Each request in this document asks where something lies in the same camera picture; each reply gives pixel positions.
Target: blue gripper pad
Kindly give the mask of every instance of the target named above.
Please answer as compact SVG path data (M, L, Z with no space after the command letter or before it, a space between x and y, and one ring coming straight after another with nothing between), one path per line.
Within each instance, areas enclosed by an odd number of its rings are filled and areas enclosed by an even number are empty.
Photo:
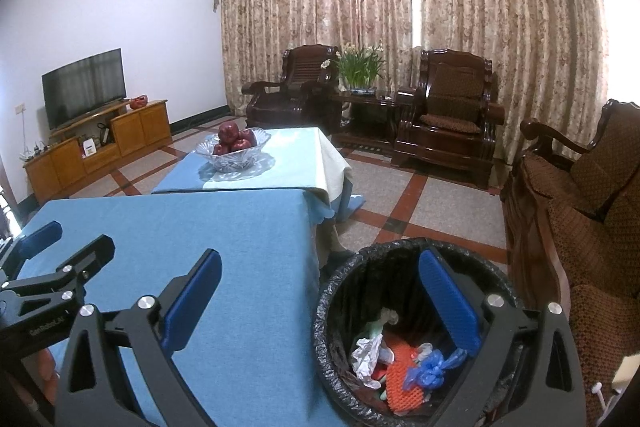
M62 226L57 221L50 221L44 227L37 229L26 237L17 239L16 247L20 251L20 257L25 261L49 248L62 237Z
M164 316L160 345L168 357L186 347L221 278L222 259L217 251L211 250Z
M482 344L478 316L431 250L420 254L418 273L456 347L475 357Z

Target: blue plastic bag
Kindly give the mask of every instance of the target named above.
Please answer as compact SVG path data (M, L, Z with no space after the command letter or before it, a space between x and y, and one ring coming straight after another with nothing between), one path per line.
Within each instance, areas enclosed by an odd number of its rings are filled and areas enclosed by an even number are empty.
M466 355L465 349L458 348L445 360L442 352L439 349L434 349L418 367L411 367L407 370L402 388L405 391L410 391L418 385L426 391L432 391L441 387L444 383L444 372L447 369L460 367L465 361Z

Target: glass bowl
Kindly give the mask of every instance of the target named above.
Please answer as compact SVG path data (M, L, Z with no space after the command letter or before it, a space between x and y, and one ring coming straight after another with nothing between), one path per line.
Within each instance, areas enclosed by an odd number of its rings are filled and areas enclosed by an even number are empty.
M262 148L267 144L271 135L259 127L249 127L254 132L257 145L249 149L230 152L222 156L213 154L213 147L220 143L218 134L207 136L202 143L196 146L195 152L204 156L211 163L216 171L220 172L240 172L255 164Z

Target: table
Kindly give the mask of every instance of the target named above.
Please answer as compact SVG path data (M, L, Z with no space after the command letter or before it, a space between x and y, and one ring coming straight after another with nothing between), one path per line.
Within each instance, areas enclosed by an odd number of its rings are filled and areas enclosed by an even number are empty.
M351 167L317 127L270 129L271 139L256 164L242 172L215 172L191 152L154 188L153 194L306 188L345 221L365 200L351 194Z
M330 98L351 103L351 120L332 134L335 145L364 145L393 152L400 121L395 93L377 90L375 95L364 96L341 91Z
M307 198L306 190L271 189L50 201L24 232L55 219L62 238L27 261L20 277L53 272L105 233L115 257L86 284L85 302L118 310L158 295L215 248L222 280L173 357L200 404L220 427L344 427L314 366L319 270ZM51 348L58 364L65 344ZM132 353L122 354L143 412L164 425Z

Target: dark wood side table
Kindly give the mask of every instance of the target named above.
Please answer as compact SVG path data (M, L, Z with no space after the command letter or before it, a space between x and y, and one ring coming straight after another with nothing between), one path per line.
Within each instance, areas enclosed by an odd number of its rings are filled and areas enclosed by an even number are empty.
M351 103L351 118L332 134L334 145L362 145L392 153L398 134L400 113L395 93L378 90L375 95L362 96L342 91L330 96L340 103Z

